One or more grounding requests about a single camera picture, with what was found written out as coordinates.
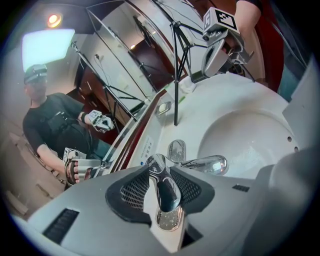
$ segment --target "ceiling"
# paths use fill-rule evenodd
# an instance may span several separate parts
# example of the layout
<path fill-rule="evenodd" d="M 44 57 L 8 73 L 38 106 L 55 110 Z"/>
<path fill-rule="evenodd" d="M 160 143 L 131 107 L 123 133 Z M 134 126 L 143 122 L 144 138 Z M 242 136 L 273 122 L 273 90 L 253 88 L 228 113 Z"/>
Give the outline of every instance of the ceiling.
<path fill-rule="evenodd" d="M 24 34 L 48 29 L 47 20 L 51 14 L 62 14 L 60 29 L 74 29 L 76 34 L 93 34 L 95 30 L 86 8 L 102 20 L 123 3 L 123 0 L 39 0 L 11 33 L 4 49 L 5 53 L 17 47 Z M 94 19 L 93 21 L 99 30 L 101 24 Z"/>

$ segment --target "black panel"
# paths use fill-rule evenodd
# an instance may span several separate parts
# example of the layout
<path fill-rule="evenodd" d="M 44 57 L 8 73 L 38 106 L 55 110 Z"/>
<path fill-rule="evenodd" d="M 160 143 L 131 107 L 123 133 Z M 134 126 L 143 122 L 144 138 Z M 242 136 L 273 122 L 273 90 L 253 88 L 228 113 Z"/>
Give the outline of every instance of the black panel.
<path fill-rule="evenodd" d="M 151 227 L 149 214 L 143 212 L 144 198 L 148 188 L 149 166 L 145 165 L 113 183 L 105 193 L 106 203 L 123 220 L 145 223 Z"/>
<path fill-rule="evenodd" d="M 242 185 L 239 185 L 239 184 L 234 185 L 232 188 L 235 189 L 235 190 L 242 191 L 242 192 L 248 192 L 249 189 L 250 189 L 250 187 L 248 187 L 248 186 L 242 186 Z"/>
<path fill-rule="evenodd" d="M 70 209 L 64 209 L 59 216 L 50 224 L 50 226 L 43 232 L 51 241 L 60 244 L 65 235 L 75 222 L 79 212 Z"/>
<path fill-rule="evenodd" d="M 214 188 L 177 167 L 170 168 L 170 174 L 181 192 L 181 207 L 186 215 L 202 212 L 215 196 Z"/>

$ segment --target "sink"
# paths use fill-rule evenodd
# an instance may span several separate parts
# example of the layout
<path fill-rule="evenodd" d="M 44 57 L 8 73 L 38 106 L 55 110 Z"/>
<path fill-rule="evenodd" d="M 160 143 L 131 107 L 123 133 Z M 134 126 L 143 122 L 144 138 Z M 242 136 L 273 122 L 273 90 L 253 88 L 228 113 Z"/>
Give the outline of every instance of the sink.
<path fill-rule="evenodd" d="M 217 119 L 205 132 L 197 157 L 222 155 L 225 176 L 255 179 L 259 170 L 299 150 L 293 134 L 268 113 L 233 111 Z"/>

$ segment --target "robotic hand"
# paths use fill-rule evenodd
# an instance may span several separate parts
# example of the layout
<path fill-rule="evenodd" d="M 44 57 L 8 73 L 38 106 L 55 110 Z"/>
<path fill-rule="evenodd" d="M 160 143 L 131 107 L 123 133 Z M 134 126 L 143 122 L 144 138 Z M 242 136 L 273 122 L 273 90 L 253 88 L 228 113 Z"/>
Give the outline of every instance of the robotic hand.
<path fill-rule="evenodd" d="M 76 184 L 75 179 L 75 166 L 77 162 L 77 174 L 79 175 L 79 181 L 82 182 L 85 180 L 86 175 L 90 172 L 90 178 L 95 176 L 96 173 L 104 168 L 104 164 L 100 160 L 97 159 L 86 159 L 86 154 L 81 153 L 76 149 L 71 149 L 66 147 L 64 149 L 63 154 L 63 162 L 64 162 L 64 171 L 65 176 L 67 177 L 67 183 L 69 186 L 73 186 Z M 70 166 L 71 177 L 67 175 L 67 169 Z"/>
<path fill-rule="evenodd" d="M 226 43 L 226 37 L 230 36 L 235 41 L 235 47 L 232 48 Z M 246 52 L 234 16 L 217 8 L 211 7 L 203 17 L 202 38 L 208 44 L 202 62 L 202 74 L 208 78 L 214 76 L 227 61 L 247 64 L 254 54 Z"/>
<path fill-rule="evenodd" d="M 100 111 L 92 110 L 88 114 L 89 120 L 92 123 L 92 126 L 97 132 L 105 133 L 106 131 L 110 131 L 115 128 L 112 120 L 106 115 L 102 115 Z"/>

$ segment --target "man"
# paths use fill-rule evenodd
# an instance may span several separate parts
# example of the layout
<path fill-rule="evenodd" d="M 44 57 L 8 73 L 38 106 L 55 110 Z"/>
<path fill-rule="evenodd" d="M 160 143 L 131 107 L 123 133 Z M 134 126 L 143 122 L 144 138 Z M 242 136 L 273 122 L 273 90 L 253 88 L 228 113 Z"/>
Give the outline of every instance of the man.
<path fill-rule="evenodd" d="M 283 56 L 284 66 L 282 79 L 278 88 L 278 94 L 288 102 L 291 101 L 292 93 L 298 86 L 307 64 L 311 51 L 306 47 L 303 38 L 298 37 L 290 21 L 286 19 L 277 8 L 274 1 L 270 1 L 275 14 L 281 36 L 284 40 Z M 235 22 L 244 41 L 248 40 L 254 30 L 260 16 L 263 13 L 262 0 L 236 0 Z M 226 42 L 232 47 L 234 41 L 228 38 Z"/>
<path fill-rule="evenodd" d="M 31 106 L 23 119 L 23 132 L 42 161 L 64 176 L 62 158 L 65 148 L 79 150 L 87 154 L 87 159 L 102 160 L 110 145 L 92 137 L 84 125 L 79 124 L 80 121 L 92 125 L 88 115 L 83 112 L 84 104 L 63 93 L 46 95 L 46 78 L 45 65 L 33 65 L 25 72 L 24 90 L 31 99 Z M 70 166 L 67 176 L 71 176 Z M 74 179 L 78 183 L 79 175 L 75 174 Z"/>

